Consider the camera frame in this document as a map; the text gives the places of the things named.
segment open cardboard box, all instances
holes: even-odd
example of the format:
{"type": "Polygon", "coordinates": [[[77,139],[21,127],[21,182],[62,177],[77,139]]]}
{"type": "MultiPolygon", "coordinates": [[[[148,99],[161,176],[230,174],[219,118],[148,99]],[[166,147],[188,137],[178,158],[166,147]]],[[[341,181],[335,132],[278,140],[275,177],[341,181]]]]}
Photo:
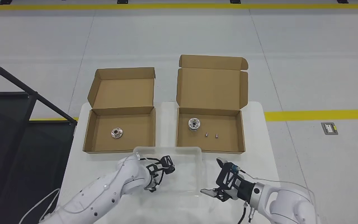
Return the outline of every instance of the open cardboard box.
{"type": "Polygon", "coordinates": [[[137,146],[155,146],[156,110],[153,106],[154,68],[98,69],[88,102],[89,112],[83,151],[131,152],[137,146]],[[114,139],[111,132],[121,128],[114,139]]]}
{"type": "Polygon", "coordinates": [[[241,70],[248,69],[247,61],[235,57],[181,55],[179,66],[176,145],[198,146],[203,152],[244,152],[240,109],[248,103],[248,74],[241,70]],[[200,120],[195,132],[189,130],[190,118],[200,120]]]}

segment floor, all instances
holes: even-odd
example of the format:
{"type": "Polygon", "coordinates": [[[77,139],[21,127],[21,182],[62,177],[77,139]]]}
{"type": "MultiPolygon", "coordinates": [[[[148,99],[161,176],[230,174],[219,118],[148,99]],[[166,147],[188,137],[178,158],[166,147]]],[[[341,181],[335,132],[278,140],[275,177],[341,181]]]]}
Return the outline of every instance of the floor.
{"type": "MultiPolygon", "coordinates": [[[[357,109],[357,20],[358,10],[0,11],[0,65],[71,116],[97,68],[155,67],[154,101],[175,101],[181,54],[245,57],[249,100],[264,111],[357,109]]],[[[1,77],[0,90],[17,89],[1,77]]],[[[36,105],[33,118],[46,117],[58,115],[36,105]]],[[[267,123],[279,177],[315,192],[323,224],[355,223],[358,121],[330,120],[337,136],[321,122],[267,123]]]]}

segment yellow floor line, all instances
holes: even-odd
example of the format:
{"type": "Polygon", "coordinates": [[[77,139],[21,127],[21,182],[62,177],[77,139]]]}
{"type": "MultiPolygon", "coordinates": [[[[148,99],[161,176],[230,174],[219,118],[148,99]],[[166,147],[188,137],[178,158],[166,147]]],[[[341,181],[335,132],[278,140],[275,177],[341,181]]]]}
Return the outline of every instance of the yellow floor line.
{"type": "Polygon", "coordinates": [[[358,9],[358,4],[60,4],[2,5],[0,10],[151,10],[151,9],[233,9],[233,10],[310,10],[358,9]]]}
{"type": "Polygon", "coordinates": [[[66,118],[31,118],[30,121],[46,121],[46,120],[66,120],[66,118]]]}
{"type": "MultiPolygon", "coordinates": [[[[347,120],[358,119],[358,110],[313,110],[265,112],[267,122],[288,122],[302,120],[347,120]]],[[[65,120],[64,118],[35,118],[36,120],[65,120]]]]}

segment box flap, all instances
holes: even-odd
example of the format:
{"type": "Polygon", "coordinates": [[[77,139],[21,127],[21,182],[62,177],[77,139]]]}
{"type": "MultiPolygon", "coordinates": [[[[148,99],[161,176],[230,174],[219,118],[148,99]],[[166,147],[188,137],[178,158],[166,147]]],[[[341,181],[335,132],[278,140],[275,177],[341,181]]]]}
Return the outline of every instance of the box flap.
{"type": "Polygon", "coordinates": [[[183,54],[179,59],[181,68],[208,68],[224,70],[247,70],[248,63],[241,57],[221,57],[183,54]]]}
{"type": "Polygon", "coordinates": [[[88,102],[94,109],[153,106],[154,68],[97,69],[88,102]]]}
{"type": "Polygon", "coordinates": [[[245,62],[243,63],[245,68],[248,67],[243,58],[182,55],[180,65],[186,67],[178,70],[177,102],[179,106],[220,110],[240,110],[246,106],[248,74],[240,71],[240,66],[235,65],[234,62],[245,62]],[[216,58],[218,62],[230,62],[227,63],[228,68],[223,67],[223,63],[215,63],[216,58]]]}

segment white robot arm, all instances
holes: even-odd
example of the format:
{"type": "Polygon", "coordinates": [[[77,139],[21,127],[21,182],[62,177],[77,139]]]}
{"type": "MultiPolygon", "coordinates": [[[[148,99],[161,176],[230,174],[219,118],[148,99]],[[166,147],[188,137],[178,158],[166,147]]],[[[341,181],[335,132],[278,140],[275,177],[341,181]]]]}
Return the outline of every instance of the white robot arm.
{"type": "Polygon", "coordinates": [[[201,192],[222,202],[228,199],[241,199],[251,207],[249,222],[254,212],[265,216],[272,224],[320,224],[315,207],[310,201],[308,194],[295,188],[277,188],[267,184],[251,183],[244,180],[239,172],[245,173],[240,167],[222,158],[216,159],[222,168],[216,184],[218,188],[211,190],[202,189],[201,192]],[[269,197],[277,192],[277,198],[270,204],[270,211],[266,210],[269,197]]]}
{"type": "Polygon", "coordinates": [[[169,156],[156,160],[145,167],[140,164],[140,156],[132,154],[119,161],[117,171],[98,178],[83,188],[64,206],[45,217],[41,224],[87,224],[94,223],[116,206],[124,194],[137,190],[155,191],[164,172],[174,172],[174,165],[169,156]],[[158,182],[157,172],[162,171],[158,182]]]}

